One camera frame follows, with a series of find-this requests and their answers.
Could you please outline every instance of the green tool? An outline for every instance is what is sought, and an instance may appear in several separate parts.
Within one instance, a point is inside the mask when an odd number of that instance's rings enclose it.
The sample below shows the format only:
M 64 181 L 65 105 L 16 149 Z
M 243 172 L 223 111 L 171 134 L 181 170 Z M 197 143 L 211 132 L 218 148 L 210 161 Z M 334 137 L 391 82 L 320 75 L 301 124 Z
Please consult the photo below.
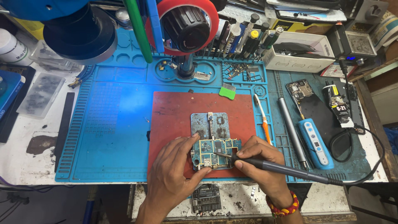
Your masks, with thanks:
M 137 39 L 138 45 L 144 59 L 147 63 L 152 63 L 152 52 L 146 36 L 144 24 L 142 23 L 142 18 L 140 11 L 138 9 L 136 0 L 123 0 L 126 7 L 127 13 L 129 14 L 131 25 L 133 26 L 135 38 Z
M 236 87 L 224 83 L 220 89 L 219 95 L 224 96 L 230 100 L 235 99 Z

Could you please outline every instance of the yellow box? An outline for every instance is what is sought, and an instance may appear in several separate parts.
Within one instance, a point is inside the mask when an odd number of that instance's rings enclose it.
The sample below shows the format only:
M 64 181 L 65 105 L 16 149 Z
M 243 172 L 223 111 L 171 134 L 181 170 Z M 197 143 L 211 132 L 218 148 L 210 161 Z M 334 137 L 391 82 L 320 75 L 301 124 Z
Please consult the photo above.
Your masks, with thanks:
M 275 30 L 277 27 L 280 26 L 283 28 L 283 30 L 289 32 L 325 35 L 325 33 L 333 25 L 334 24 L 319 24 L 319 23 L 307 23 L 307 22 L 304 23 L 304 22 L 293 22 L 293 21 L 276 19 L 276 21 L 272 25 L 272 30 Z

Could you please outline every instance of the toothbrush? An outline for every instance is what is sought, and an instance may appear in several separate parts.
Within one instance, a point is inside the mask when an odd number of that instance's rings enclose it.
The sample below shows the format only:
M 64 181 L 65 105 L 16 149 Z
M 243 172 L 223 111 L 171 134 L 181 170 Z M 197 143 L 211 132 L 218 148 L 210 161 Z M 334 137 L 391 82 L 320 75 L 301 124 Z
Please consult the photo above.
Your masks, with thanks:
M 271 138 L 269 137 L 267 118 L 265 117 L 263 107 L 261 106 L 260 99 L 258 98 L 257 94 L 254 94 L 254 102 L 260 106 L 261 115 L 263 116 L 263 128 L 265 131 L 265 137 L 267 138 L 267 142 L 272 145 Z

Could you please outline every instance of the blue wires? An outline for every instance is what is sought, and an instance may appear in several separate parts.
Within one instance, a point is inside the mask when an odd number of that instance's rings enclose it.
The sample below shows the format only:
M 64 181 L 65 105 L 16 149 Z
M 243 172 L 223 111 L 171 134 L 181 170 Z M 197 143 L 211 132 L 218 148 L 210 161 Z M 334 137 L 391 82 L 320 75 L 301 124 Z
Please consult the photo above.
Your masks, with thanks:
M 83 70 L 76 76 L 74 82 L 70 83 L 68 87 L 76 88 L 82 82 L 86 81 L 96 70 L 97 65 L 86 65 L 84 66 Z

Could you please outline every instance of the white bottle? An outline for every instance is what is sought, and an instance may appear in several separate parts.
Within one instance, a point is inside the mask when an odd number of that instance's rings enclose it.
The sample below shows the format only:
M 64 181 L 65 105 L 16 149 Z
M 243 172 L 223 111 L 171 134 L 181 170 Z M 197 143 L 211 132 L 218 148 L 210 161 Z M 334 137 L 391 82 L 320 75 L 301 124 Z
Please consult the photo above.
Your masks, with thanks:
M 27 46 L 5 29 L 0 29 L 0 61 L 13 65 L 30 65 Z

